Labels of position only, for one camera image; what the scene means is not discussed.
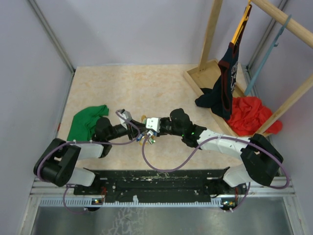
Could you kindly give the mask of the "blue clothes hanger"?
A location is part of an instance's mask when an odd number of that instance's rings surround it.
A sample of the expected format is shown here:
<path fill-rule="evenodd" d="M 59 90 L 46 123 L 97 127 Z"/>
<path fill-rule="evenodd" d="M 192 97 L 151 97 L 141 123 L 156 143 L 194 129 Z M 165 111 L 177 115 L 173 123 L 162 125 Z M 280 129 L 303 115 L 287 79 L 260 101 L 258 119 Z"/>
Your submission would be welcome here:
<path fill-rule="evenodd" d="M 245 90 L 245 92 L 244 92 L 244 95 L 245 95 L 245 96 L 247 96 L 247 95 L 250 94 L 250 92 L 251 92 L 251 90 L 252 90 L 252 88 L 253 88 L 253 86 L 254 86 L 254 83 L 256 82 L 256 80 L 257 80 L 257 78 L 258 78 L 258 76 L 259 76 L 259 74 L 260 74 L 260 72 L 261 72 L 263 66 L 265 65 L 265 63 L 266 63 L 266 61 L 267 61 L 267 59 L 268 59 L 268 57 L 269 57 L 269 55 L 270 55 L 270 53 L 272 52 L 272 50 L 273 50 L 274 47 L 277 47 L 277 46 L 278 46 L 279 43 L 277 42 L 277 40 L 279 39 L 279 37 L 280 37 L 280 36 L 282 35 L 282 33 L 284 32 L 284 30 L 285 30 L 285 28 L 287 27 L 287 25 L 288 25 L 288 23 L 289 23 L 291 17 L 292 17 L 292 15 L 289 15 L 289 16 L 287 17 L 287 19 L 286 19 L 284 25 L 281 26 L 281 28 L 280 28 L 279 31 L 277 32 L 275 38 L 273 39 L 272 43 L 270 44 L 268 50 L 266 51 L 264 57 L 262 58 L 262 61 L 261 61 L 260 65 L 259 65 L 258 69 L 256 70 L 255 74 L 252 76 L 252 78 L 251 78 L 249 84 L 247 85 L 247 88 L 246 88 L 246 90 Z"/>

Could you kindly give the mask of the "large metal keyring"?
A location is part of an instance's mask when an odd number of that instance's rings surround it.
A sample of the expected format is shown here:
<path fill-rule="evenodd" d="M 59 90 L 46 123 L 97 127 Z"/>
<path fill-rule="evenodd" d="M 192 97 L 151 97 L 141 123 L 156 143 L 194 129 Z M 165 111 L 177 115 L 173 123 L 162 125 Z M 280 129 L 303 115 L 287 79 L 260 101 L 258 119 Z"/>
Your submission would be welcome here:
<path fill-rule="evenodd" d="M 146 123 L 147 123 L 147 117 L 145 115 L 142 115 L 141 116 L 141 123 L 146 126 Z"/>

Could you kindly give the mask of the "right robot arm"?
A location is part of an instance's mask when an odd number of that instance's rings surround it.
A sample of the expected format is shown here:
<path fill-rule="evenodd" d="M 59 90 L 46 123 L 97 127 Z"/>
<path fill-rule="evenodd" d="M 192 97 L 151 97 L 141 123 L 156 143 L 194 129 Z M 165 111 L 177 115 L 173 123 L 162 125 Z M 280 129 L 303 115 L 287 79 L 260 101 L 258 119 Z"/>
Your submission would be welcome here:
<path fill-rule="evenodd" d="M 270 187 L 283 162 L 281 154 L 263 135 L 247 138 L 220 134 L 194 124 L 182 108 L 160 118 L 158 133 L 179 136 L 194 149 L 215 151 L 240 160 L 241 164 L 229 167 L 218 182 L 219 190 L 225 194 L 251 181 Z"/>

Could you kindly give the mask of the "aluminium frame rail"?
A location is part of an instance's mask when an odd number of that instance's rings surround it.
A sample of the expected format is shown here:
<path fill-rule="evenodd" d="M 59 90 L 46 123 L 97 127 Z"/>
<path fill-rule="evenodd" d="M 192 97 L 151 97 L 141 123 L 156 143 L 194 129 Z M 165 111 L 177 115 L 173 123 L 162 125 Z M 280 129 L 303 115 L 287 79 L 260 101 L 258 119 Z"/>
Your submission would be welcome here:
<path fill-rule="evenodd" d="M 107 185 L 107 192 L 103 190 L 96 195 L 75 195 L 74 188 L 56 187 L 51 183 L 35 180 L 30 198 L 35 198 L 40 206 L 67 206 L 69 208 L 99 208 L 99 207 L 225 207 L 239 204 L 243 198 L 252 197 L 276 198 L 294 197 L 292 185 L 284 189 L 274 189 L 261 186 L 256 182 L 237 187 L 232 192 L 217 195 L 202 195 L 199 190 L 178 191 L 117 191 L 117 185 Z"/>

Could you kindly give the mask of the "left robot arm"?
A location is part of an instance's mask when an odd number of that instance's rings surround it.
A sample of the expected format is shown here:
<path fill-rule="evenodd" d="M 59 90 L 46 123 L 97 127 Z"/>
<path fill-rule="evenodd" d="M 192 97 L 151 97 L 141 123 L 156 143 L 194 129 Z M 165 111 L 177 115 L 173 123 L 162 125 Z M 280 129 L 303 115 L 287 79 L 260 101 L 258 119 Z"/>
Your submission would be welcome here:
<path fill-rule="evenodd" d="M 58 187 L 66 184 L 83 185 L 89 193 L 98 193 L 102 188 L 101 181 L 95 178 L 91 170 L 76 169 L 76 162 L 103 158 L 114 145 L 130 144 L 146 130 L 145 124 L 132 118 L 122 117 L 120 122 L 113 126 L 108 118 L 101 117 L 89 141 L 53 139 L 35 163 L 33 173 L 41 181 Z"/>

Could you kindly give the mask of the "bunch of tagged keys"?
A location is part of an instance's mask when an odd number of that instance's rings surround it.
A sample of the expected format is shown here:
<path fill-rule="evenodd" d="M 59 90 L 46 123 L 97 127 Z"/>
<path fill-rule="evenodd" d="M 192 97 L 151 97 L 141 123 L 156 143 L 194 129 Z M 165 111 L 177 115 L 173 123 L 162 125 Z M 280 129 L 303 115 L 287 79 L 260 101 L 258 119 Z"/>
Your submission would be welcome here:
<path fill-rule="evenodd" d="M 146 140 L 147 143 L 149 144 L 154 144 L 156 142 L 155 138 L 157 137 L 156 132 L 148 131 L 148 132 L 143 132 L 139 135 L 138 138 L 136 138 L 136 141 L 140 144 L 143 145 L 144 140 Z"/>

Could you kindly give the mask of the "yellow clothes hanger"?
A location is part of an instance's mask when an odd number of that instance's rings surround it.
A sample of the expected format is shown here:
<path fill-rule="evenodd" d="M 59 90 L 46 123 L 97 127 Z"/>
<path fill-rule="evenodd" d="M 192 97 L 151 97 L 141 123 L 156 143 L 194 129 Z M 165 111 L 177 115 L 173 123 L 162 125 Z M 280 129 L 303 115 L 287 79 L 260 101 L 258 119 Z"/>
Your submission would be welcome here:
<path fill-rule="evenodd" d="M 237 40 L 238 40 L 242 30 L 243 30 L 244 22 L 246 22 L 248 20 L 248 18 L 249 18 L 248 13 L 249 13 L 250 9 L 251 9 L 251 0 L 248 0 L 247 1 L 247 6 L 245 7 L 245 11 L 243 13 L 243 16 L 242 16 L 242 18 L 241 18 L 241 20 L 240 20 L 240 22 L 239 22 L 239 24 L 237 26 L 237 29 L 236 29 L 236 31 L 235 31 L 235 33 L 233 35 L 232 40 L 231 40 L 233 45 L 236 44 L 236 42 L 237 42 Z"/>

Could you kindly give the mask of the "green cloth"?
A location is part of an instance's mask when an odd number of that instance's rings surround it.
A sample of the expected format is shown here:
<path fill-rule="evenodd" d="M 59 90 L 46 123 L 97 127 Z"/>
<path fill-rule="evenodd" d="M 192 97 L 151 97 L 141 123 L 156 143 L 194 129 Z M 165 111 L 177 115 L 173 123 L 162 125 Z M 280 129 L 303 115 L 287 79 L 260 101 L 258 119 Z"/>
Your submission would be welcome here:
<path fill-rule="evenodd" d="M 107 105 L 90 106 L 74 115 L 67 141 L 89 141 L 95 133 L 97 121 L 109 115 Z"/>

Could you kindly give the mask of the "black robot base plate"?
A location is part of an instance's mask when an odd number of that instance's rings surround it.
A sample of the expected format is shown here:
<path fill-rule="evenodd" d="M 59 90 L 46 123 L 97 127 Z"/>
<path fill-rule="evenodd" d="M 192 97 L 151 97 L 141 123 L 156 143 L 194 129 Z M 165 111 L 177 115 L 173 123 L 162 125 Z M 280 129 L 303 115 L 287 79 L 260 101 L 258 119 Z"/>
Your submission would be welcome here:
<path fill-rule="evenodd" d="M 117 185 L 117 191 L 178 191 L 196 189 L 202 195 L 217 195 L 232 192 L 222 180 L 225 169 L 216 170 L 178 170 L 175 172 L 157 172 L 153 170 L 96 170 L 96 177 L 91 186 L 77 185 L 75 195 L 96 195 L 107 192 L 107 185 Z"/>

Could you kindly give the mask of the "red cloth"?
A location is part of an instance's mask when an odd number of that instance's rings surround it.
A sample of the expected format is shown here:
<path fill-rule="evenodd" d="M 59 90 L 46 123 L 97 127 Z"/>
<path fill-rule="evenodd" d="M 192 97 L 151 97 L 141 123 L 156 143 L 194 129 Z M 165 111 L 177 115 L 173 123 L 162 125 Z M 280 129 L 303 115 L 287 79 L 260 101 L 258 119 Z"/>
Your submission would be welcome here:
<path fill-rule="evenodd" d="M 238 136 L 254 135 L 272 116 L 272 111 L 254 96 L 234 97 L 232 114 L 227 120 L 229 127 Z"/>

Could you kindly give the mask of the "dark navy jersey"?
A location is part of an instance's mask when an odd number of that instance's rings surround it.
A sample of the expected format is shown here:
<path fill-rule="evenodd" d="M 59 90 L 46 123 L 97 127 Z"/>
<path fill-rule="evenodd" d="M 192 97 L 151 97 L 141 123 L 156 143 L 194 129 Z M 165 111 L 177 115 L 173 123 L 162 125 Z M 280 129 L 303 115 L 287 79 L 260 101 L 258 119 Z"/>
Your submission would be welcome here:
<path fill-rule="evenodd" d="M 236 87 L 240 43 L 230 43 L 223 58 L 218 62 L 221 75 L 213 88 L 202 88 L 203 94 L 195 100 L 198 107 L 209 108 L 224 120 L 232 114 L 233 92 Z"/>

